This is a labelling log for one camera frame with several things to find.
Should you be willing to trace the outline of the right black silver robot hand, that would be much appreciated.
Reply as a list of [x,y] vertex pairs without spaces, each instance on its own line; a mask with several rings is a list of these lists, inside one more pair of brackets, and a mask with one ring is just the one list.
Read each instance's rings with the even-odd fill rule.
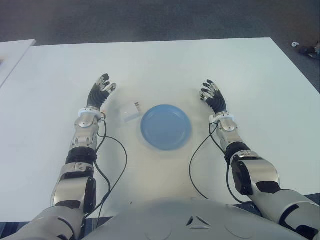
[[200,99],[204,101],[215,114],[227,112],[226,101],[218,88],[218,86],[211,80],[207,79],[200,90]]

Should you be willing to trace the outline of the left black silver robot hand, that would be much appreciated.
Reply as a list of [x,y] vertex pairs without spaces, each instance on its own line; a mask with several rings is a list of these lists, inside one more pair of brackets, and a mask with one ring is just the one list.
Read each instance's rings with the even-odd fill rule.
[[107,73],[101,75],[89,92],[87,107],[100,109],[116,88],[117,84],[110,82],[110,76]]

